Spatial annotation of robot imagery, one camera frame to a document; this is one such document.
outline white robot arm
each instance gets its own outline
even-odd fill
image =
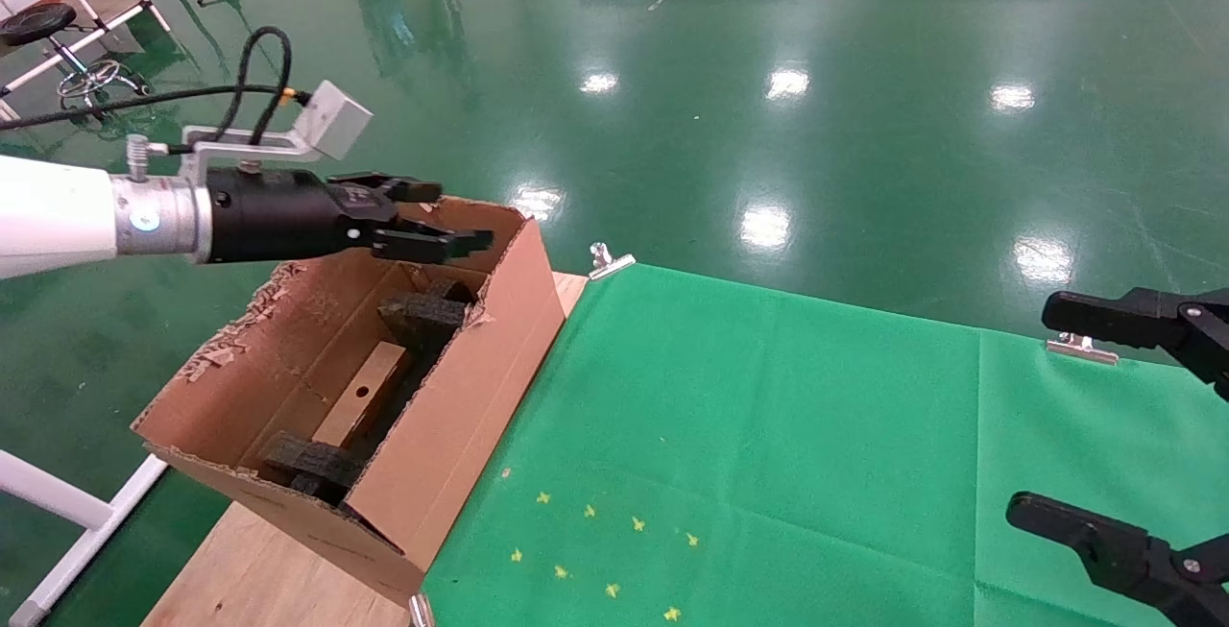
[[[0,278],[117,256],[184,253],[198,263],[304,259],[350,247],[440,263],[490,247],[488,230],[436,230],[399,216],[399,202],[435,202],[440,186],[355,173],[322,182],[261,160],[342,159],[371,118],[324,81],[286,133],[188,127],[177,176],[149,176],[167,145],[129,135],[130,173],[0,156]],[[210,167],[211,159],[238,167]]]

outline wooden block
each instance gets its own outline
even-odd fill
[[[333,404],[333,411],[328,412],[324,422],[316,429],[312,440],[348,448],[350,440],[370,424],[408,368],[409,354],[404,348],[387,342],[377,343]]]

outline green fabric backdrop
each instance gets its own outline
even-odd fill
[[[1005,505],[1201,541],[1227,433],[1180,369],[635,266],[586,289],[425,590],[444,627],[1168,625]]]

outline silver connector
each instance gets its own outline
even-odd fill
[[[125,151],[128,155],[128,178],[133,183],[144,183],[150,172],[150,138],[129,135]]]
[[[116,251],[122,256],[194,253],[210,211],[199,213],[197,191],[184,177],[133,181],[111,176]]]

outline wooden board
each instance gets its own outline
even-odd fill
[[[565,314],[589,278],[554,274]],[[409,613],[231,504],[141,627],[407,627]]]

